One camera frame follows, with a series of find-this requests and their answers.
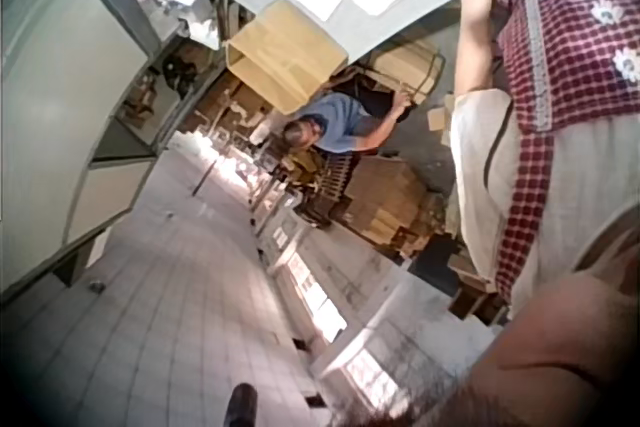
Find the hand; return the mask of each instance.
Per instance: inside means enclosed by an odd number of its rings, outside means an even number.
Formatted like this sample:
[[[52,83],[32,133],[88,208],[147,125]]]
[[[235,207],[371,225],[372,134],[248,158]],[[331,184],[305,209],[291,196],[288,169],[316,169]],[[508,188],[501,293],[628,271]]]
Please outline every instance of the hand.
[[[405,90],[399,90],[393,94],[393,105],[391,106],[391,114],[397,119],[411,105],[411,98]]]

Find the cardboard box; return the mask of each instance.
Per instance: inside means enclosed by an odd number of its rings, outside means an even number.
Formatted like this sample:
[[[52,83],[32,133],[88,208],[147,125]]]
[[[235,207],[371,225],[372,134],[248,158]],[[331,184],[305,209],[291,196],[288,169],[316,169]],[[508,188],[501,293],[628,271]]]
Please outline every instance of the cardboard box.
[[[435,87],[444,59],[429,42],[428,33],[414,24],[374,49],[365,62],[366,74],[392,90],[409,90],[413,101],[424,102]]]
[[[405,161],[370,156],[360,160],[345,194],[353,199],[343,217],[350,227],[388,244],[401,227],[415,220],[425,187]]]
[[[347,53],[287,0],[277,0],[227,43],[227,67],[283,114],[305,105]]]
[[[438,130],[444,130],[447,126],[447,109],[444,107],[436,107],[427,112],[427,118],[429,120],[429,130],[436,132]]]

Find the table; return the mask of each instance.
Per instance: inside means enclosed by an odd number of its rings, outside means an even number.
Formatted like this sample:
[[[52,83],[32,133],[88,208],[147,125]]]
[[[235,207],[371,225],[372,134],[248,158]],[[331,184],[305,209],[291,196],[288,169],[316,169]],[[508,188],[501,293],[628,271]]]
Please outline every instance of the table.
[[[257,13],[274,0],[235,1]],[[325,29],[347,51],[349,63],[352,63],[393,34],[451,0],[399,0],[376,17],[365,13],[351,0],[342,0],[326,22],[320,21],[295,0],[290,1]]]

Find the stack of cardboard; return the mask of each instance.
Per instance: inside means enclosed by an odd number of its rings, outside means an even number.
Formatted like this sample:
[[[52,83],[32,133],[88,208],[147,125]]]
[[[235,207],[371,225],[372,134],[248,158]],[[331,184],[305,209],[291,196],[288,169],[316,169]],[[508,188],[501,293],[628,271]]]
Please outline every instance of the stack of cardboard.
[[[362,62],[367,76],[391,90],[405,88],[416,104],[424,102],[444,65],[437,47],[427,40],[428,35],[414,24],[393,36]]]
[[[399,243],[400,253],[409,258],[422,252],[434,233],[443,231],[444,198],[440,194],[425,192],[413,222]]]
[[[405,161],[364,157],[345,189],[352,202],[344,220],[376,244],[390,244],[399,228],[408,229],[414,222],[424,193]]]
[[[455,107],[455,97],[453,94],[444,96],[442,107],[431,109],[428,113],[429,130],[432,132],[441,132],[440,143],[447,147],[451,147],[449,135],[451,131],[451,117]]]

